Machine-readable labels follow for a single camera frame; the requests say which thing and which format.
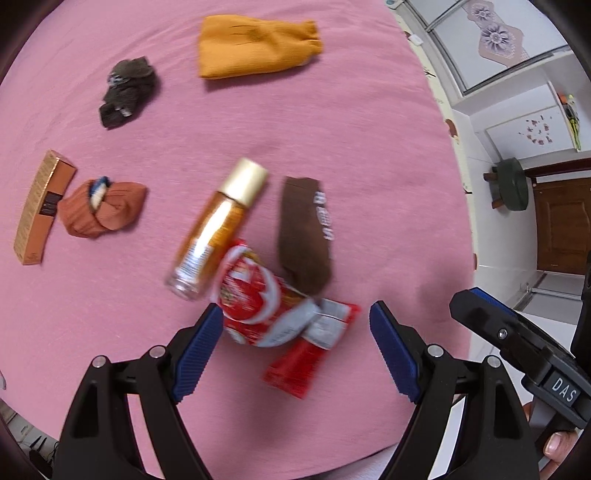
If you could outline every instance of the fingernail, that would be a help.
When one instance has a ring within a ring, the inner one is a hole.
[[[560,446],[560,442],[562,441],[562,434],[555,433],[550,437],[550,440],[546,443],[546,448],[544,449],[544,453],[546,455],[553,455],[558,451],[558,447]]]

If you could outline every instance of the perfume bottle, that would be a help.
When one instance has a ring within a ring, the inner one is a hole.
[[[194,300],[207,286],[266,179],[259,164],[247,158],[238,162],[181,245],[166,280],[173,292]]]

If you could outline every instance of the red packet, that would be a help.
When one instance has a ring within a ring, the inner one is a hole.
[[[320,312],[314,300],[265,268],[241,240],[220,265],[212,301],[222,308],[224,328],[236,342],[261,347],[294,339]]]
[[[322,359],[338,343],[359,310],[357,305],[323,299],[320,314],[294,346],[271,364],[263,380],[304,398]]]

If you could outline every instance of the human hand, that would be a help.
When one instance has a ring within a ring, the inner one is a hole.
[[[529,421],[531,403],[524,405],[523,410]],[[544,446],[544,454],[550,459],[550,461],[540,472],[540,480],[548,480],[550,478],[550,475],[552,475],[558,469],[560,464],[564,462],[578,439],[579,436],[575,432],[557,432],[548,439]]]

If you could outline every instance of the glass panel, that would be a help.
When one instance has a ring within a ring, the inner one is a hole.
[[[433,32],[467,89],[566,45],[550,20],[528,0],[470,0]]]
[[[452,7],[458,0],[408,0],[407,3],[423,18],[426,25],[429,25],[445,10]]]

